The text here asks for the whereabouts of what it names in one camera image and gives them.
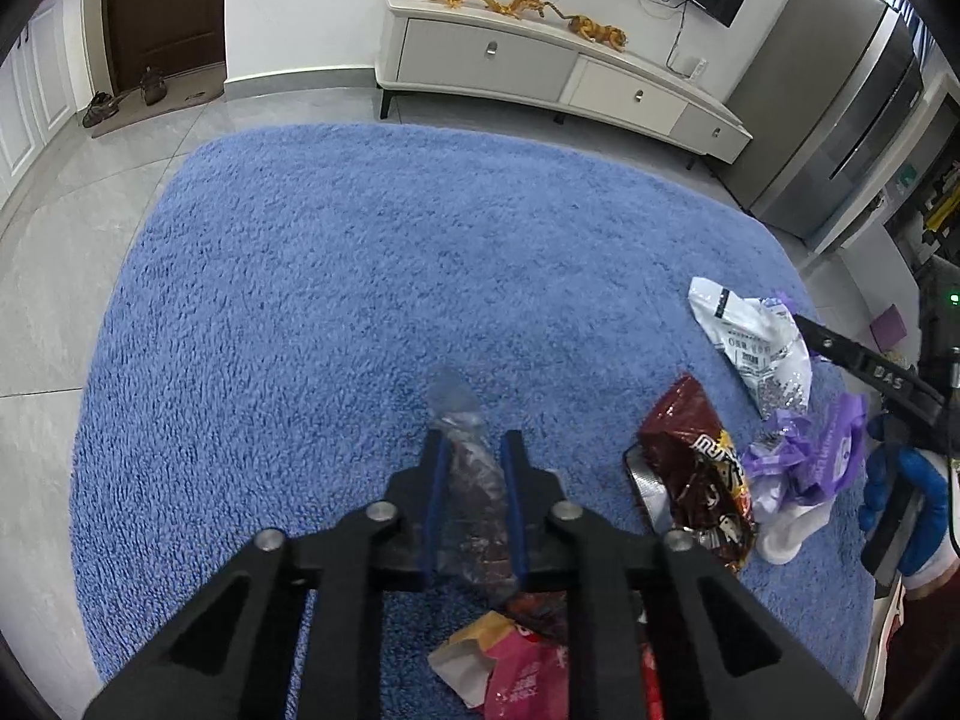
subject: doorway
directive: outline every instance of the doorway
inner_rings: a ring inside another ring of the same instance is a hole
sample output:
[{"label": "doorway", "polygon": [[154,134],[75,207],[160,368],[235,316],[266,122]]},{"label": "doorway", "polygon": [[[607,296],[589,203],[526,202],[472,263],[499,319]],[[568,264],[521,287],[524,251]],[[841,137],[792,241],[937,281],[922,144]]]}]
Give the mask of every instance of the doorway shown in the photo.
[{"label": "doorway", "polygon": [[104,0],[107,66],[118,93],[147,67],[164,76],[226,61],[224,0]]}]

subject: drawer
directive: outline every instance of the drawer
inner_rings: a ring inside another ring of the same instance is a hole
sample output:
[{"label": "drawer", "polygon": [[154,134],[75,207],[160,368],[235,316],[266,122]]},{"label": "drawer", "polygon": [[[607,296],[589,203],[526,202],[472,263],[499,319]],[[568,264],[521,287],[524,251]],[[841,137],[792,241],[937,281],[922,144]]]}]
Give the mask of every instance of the drawer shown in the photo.
[{"label": "drawer", "polygon": [[727,163],[732,163],[750,143],[749,135],[696,105],[688,105],[680,114],[670,137],[692,151],[710,154]]},{"label": "drawer", "polygon": [[588,61],[570,105],[669,135],[688,103],[650,81]]},{"label": "drawer", "polygon": [[555,103],[577,52],[462,23],[410,19],[397,80]]}]

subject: gray refrigerator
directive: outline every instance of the gray refrigerator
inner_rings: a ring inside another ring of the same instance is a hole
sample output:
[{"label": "gray refrigerator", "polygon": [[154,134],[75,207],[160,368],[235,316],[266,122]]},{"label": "gray refrigerator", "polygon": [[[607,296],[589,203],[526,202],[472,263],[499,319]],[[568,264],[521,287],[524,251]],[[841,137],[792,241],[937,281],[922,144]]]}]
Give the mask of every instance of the gray refrigerator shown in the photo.
[{"label": "gray refrigerator", "polygon": [[727,100],[754,139],[713,163],[742,208],[809,239],[867,175],[923,92],[882,0],[788,0]]}]

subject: fluffy carpet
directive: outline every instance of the fluffy carpet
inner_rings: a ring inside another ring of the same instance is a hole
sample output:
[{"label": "fluffy carpet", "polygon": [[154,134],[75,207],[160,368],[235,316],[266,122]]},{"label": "fluffy carpet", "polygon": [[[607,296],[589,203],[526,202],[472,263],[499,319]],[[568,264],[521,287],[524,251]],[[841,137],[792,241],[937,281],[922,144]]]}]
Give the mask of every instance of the fluffy carpet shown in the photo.
[{"label": "fluffy carpet", "polygon": [[[201,148],[128,255],[83,396],[73,560],[100,674],[255,531],[299,535],[376,499],[416,461],[438,365],[463,372],[496,439],[522,429],[569,497],[638,530],[620,455],[680,372],[737,445],[760,429],[688,308],[695,275],[814,316],[760,224],[582,153],[361,125]],[[818,362],[815,418],[841,388]],[[849,690],[872,603],[858,495],[790,565],[743,573]],[[472,716],[425,654],[483,608],[451,584],[386,608],[384,715]]]}]

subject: blue glove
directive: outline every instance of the blue glove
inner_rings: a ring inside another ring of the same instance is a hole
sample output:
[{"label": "blue glove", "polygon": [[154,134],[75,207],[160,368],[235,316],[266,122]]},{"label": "blue glove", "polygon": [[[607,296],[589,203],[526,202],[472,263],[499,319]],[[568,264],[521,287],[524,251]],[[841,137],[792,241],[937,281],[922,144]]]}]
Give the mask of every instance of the blue glove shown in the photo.
[{"label": "blue glove", "polygon": [[[870,420],[867,433],[882,442],[883,416]],[[958,565],[947,531],[950,517],[947,462],[933,452],[911,447],[904,447],[896,460],[899,472],[923,493],[923,509],[899,562],[909,597],[922,598],[945,584]],[[867,458],[867,485],[863,488],[863,506],[859,512],[861,531],[869,533],[877,526],[889,494],[887,452],[881,444]]]}]

